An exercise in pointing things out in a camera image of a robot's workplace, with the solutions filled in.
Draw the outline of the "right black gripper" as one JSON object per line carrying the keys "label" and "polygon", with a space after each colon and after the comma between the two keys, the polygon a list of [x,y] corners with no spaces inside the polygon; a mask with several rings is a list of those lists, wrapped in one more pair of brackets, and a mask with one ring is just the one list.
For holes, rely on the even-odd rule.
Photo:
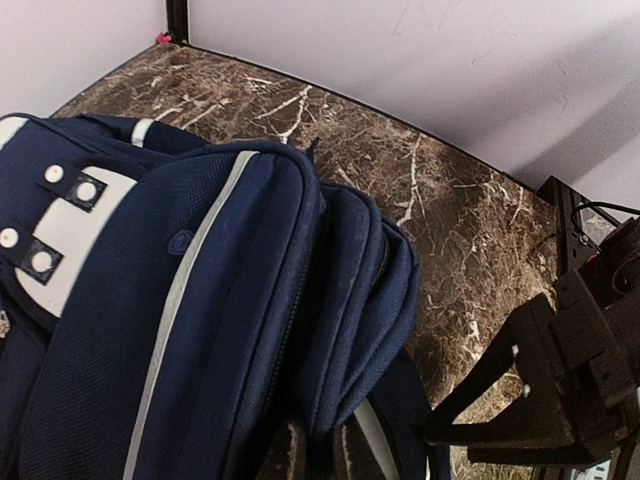
{"label": "right black gripper", "polygon": [[639,221],[516,308],[428,417],[428,442],[473,463],[595,465],[630,436],[639,387]]}

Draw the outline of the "navy blue student backpack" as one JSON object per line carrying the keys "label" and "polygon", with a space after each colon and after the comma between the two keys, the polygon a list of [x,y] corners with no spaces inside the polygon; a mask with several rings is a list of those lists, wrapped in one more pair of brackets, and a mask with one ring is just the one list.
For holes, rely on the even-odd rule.
{"label": "navy blue student backpack", "polygon": [[5,479],[447,479],[405,350],[421,268],[310,152],[1,120]]}

